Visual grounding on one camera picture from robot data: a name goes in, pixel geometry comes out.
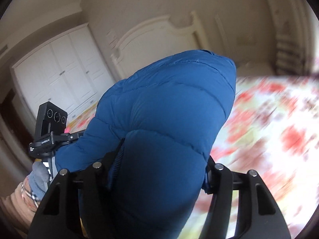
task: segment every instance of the dark brown door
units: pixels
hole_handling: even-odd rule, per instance
[[[4,122],[6,123],[8,129],[19,140],[21,146],[28,155],[29,144],[33,142],[33,137],[26,129],[25,125],[21,121],[17,111],[15,110],[12,104],[14,96],[15,93],[11,89],[4,101],[0,104],[0,114]]]

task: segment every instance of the quilted fabric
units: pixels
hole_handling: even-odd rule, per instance
[[[57,169],[85,169],[125,138],[110,174],[119,237],[177,238],[232,109],[235,82],[234,63],[209,51],[159,60],[103,95],[84,136],[57,151]]]

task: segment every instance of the white headboard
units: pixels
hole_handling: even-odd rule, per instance
[[[116,44],[112,61],[124,79],[137,70],[164,57],[186,50],[210,49],[204,28],[195,11],[191,12],[192,24],[176,28],[170,16],[146,20],[129,30]]]

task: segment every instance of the mattress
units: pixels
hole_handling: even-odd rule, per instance
[[[85,129],[96,105],[68,126]],[[239,77],[232,112],[211,156],[230,170],[258,171],[276,199],[292,238],[305,227],[319,201],[319,80],[308,77]],[[198,238],[211,195],[201,191],[179,239]],[[227,237],[236,228],[233,192]]]

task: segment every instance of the silver bolt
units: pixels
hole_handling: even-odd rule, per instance
[[[67,169],[62,169],[62,170],[59,172],[59,174],[62,175],[62,176],[66,175],[67,173],[68,173],[68,170],[67,170]]]
[[[215,168],[221,171],[222,169],[224,169],[224,166],[222,164],[215,164]]]
[[[250,170],[248,172],[252,177],[256,177],[258,175],[258,173],[255,170]]]
[[[101,168],[101,166],[102,166],[101,162],[95,162],[95,163],[93,164],[93,168],[94,168],[94,169]]]

